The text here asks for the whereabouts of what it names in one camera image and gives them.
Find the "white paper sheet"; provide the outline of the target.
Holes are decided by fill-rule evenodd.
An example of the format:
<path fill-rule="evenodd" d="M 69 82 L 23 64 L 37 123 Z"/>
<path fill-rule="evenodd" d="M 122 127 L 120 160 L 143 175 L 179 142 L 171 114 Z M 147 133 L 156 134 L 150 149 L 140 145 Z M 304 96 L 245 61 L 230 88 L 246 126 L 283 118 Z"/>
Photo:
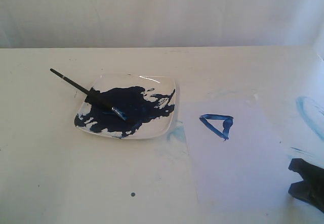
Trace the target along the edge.
<path fill-rule="evenodd" d="M 289 193 L 301 177 L 261 108 L 246 100 L 181 107 L 198 203 L 206 213 L 299 206 Z"/>

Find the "black paintbrush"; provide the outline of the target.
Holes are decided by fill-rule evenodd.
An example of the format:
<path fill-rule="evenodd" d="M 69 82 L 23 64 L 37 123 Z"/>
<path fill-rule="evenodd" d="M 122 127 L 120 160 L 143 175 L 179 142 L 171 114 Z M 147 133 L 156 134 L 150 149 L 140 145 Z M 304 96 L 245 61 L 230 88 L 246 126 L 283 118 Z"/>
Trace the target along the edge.
<path fill-rule="evenodd" d="M 102 107 L 105 107 L 105 108 L 111 110 L 115 115 L 117 115 L 123 121 L 126 121 L 127 120 L 126 115 L 122 111 L 120 111 L 119 109 L 117 109 L 116 107 L 114 107 L 108 101 L 102 99 L 99 95 L 95 94 L 93 91 L 87 90 L 86 88 L 84 88 L 81 85 L 77 84 L 76 82 L 72 81 L 71 79 L 69 79 L 68 77 L 64 76 L 63 74 L 61 74 L 60 72 L 56 71 L 53 68 L 50 68 L 50 71 L 52 73 L 54 73 L 55 75 L 57 75 L 58 77 L 60 77 L 61 79 L 63 79 L 68 84 L 72 85 L 73 87 L 75 87 L 76 89 L 78 89 L 79 91 L 81 91 L 82 93 L 84 93 L 85 95 L 87 95 L 89 98 L 91 98 L 94 101 L 95 104 L 100 105 Z"/>

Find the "white square plate blue paint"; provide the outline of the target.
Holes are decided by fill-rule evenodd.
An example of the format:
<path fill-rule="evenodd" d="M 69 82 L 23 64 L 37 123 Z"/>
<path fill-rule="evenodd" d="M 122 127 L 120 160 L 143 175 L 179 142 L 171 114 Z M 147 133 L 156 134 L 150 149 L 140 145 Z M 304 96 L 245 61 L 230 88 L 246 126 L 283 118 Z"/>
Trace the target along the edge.
<path fill-rule="evenodd" d="M 163 135 L 172 124 L 177 94 L 176 83 L 168 76 L 106 74 L 96 79 L 91 91 L 116 104 L 128 121 L 86 98 L 74 118 L 74 125 L 85 132 L 142 140 Z"/>

